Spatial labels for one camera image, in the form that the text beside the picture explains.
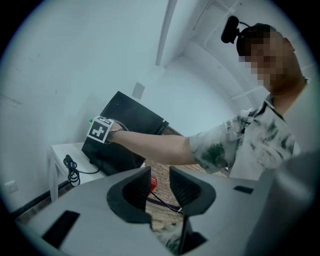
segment patterned shirt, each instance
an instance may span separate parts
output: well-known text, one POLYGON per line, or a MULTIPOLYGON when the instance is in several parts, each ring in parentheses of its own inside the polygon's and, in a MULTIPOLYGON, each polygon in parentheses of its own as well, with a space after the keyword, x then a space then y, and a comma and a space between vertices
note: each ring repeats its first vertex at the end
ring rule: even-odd
POLYGON ((296 139, 272 105, 271 94, 257 109, 190 137, 194 159, 212 174, 228 168, 231 178, 258 180, 265 170, 299 154, 296 139))

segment hair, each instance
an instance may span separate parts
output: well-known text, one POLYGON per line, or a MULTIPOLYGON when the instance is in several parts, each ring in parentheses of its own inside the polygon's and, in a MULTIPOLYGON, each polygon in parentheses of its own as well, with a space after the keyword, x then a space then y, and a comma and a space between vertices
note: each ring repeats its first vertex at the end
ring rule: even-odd
POLYGON ((262 23, 257 23, 242 30, 236 41, 236 50, 239 56, 250 56, 251 44, 263 44, 264 38, 269 38, 271 32, 279 33, 274 27, 262 23))

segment man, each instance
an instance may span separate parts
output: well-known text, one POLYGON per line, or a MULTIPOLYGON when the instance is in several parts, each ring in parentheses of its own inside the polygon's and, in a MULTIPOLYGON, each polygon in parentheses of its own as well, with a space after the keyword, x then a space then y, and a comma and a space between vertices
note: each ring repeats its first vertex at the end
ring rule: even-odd
MULTIPOLYGON (((198 163, 210 174, 228 168, 231 178, 250 180, 297 155, 295 137, 283 119, 307 82, 295 49, 273 27, 259 23, 241 32, 236 47, 270 92, 259 109, 242 110, 222 125, 191 137, 118 131, 108 140, 158 163, 198 163)), ((179 236, 174 236, 160 239, 173 252, 179 244, 179 236)))

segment black slot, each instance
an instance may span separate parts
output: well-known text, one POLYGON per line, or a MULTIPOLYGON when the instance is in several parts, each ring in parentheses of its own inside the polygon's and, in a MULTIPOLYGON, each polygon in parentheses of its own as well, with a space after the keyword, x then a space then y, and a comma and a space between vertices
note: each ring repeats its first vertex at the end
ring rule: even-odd
POLYGON ((77 212, 66 210, 43 235, 43 240, 58 249, 79 216, 77 212))
POLYGON ((236 186, 233 189, 243 193, 247 193, 247 194, 252 194, 252 192, 254 191, 253 188, 246 187, 246 186, 236 186))

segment short sleeve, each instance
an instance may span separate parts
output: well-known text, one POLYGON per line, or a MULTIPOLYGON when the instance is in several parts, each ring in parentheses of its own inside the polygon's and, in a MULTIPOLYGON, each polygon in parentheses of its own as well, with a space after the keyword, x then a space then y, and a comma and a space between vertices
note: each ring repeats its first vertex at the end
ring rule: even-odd
POLYGON ((239 140, 249 125, 249 113, 242 110, 238 115, 211 130, 189 138, 195 161, 207 172, 215 173, 222 168, 232 168, 239 140))

